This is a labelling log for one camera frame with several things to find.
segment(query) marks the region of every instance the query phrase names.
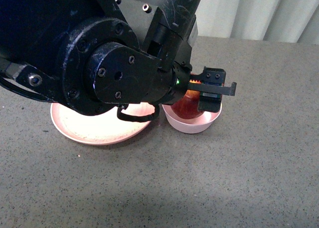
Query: pink plate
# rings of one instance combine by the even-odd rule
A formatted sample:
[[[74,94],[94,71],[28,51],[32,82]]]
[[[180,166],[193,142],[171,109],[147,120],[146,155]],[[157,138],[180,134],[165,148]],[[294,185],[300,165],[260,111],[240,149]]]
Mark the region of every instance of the pink plate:
[[[180,132],[195,134],[205,131],[220,115],[222,106],[218,113],[204,112],[200,117],[194,119],[182,119],[178,117],[170,106],[163,105],[166,118],[170,125]]]
[[[154,113],[154,107],[148,103],[131,104],[123,112],[144,116]],[[55,127],[64,136],[89,145],[110,145],[122,142],[137,135],[150,123],[121,121],[117,118],[117,108],[99,116],[87,117],[58,103],[51,105],[51,118]]]

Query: bolt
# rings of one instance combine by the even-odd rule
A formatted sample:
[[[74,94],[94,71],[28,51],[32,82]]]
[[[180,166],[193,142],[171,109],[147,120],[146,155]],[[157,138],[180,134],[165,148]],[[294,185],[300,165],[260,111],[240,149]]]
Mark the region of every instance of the bolt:
[[[37,87],[37,86],[40,86],[42,84],[42,77],[39,76],[38,74],[30,74],[29,75],[29,84],[32,86],[32,87]]]
[[[115,26],[115,33],[117,35],[121,35],[123,33],[123,24],[122,23],[118,23],[116,26]]]
[[[143,5],[143,11],[146,13],[152,12],[151,6],[149,6],[147,3]]]
[[[129,64],[134,64],[135,62],[135,57],[132,55],[129,57]]]
[[[80,52],[85,52],[87,49],[87,42],[85,40],[81,40],[79,41],[77,47]]]
[[[117,4],[121,4],[122,0],[115,0]]]
[[[78,95],[78,90],[76,90],[75,88],[71,89],[68,92],[68,96],[69,98],[75,98]]]
[[[121,96],[122,96],[122,93],[120,91],[115,93],[115,99],[118,100],[121,98]]]
[[[103,68],[103,67],[101,67],[101,68],[99,69],[99,71],[98,71],[98,76],[99,76],[99,77],[105,77],[105,75],[106,75],[106,69]]]
[[[100,106],[98,106],[96,109],[95,109],[95,112],[96,112],[96,114],[101,114],[101,112],[102,112],[102,106],[100,105]]]

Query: gray table surface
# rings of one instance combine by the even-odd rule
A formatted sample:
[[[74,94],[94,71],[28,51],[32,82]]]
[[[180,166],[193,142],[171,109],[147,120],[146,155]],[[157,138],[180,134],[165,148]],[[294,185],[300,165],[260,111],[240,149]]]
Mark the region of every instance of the gray table surface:
[[[161,111],[113,146],[1,89],[0,227],[319,227],[319,46],[200,37],[192,64],[238,82],[220,118],[187,135]]]

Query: white curtain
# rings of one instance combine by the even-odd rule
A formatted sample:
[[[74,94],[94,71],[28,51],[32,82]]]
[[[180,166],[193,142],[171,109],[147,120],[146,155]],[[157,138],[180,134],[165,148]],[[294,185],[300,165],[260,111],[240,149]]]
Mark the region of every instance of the white curtain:
[[[319,0],[202,0],[199,35],[319,44]]]

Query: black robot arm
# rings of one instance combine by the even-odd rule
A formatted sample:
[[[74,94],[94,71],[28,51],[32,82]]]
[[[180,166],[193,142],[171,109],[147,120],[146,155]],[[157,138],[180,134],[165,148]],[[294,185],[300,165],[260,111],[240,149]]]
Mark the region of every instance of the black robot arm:
[[[159,104],[174,104],[187,90],[201,92],[199,110],[217,112],[222,95],[235,95],[236,83],[224,87],[222,69],[191,75],[199,2],[1,0],[0,85],[87,116],[117,106],[127,121],[154,119]],[[155,113],[121,113],[141,102]]]

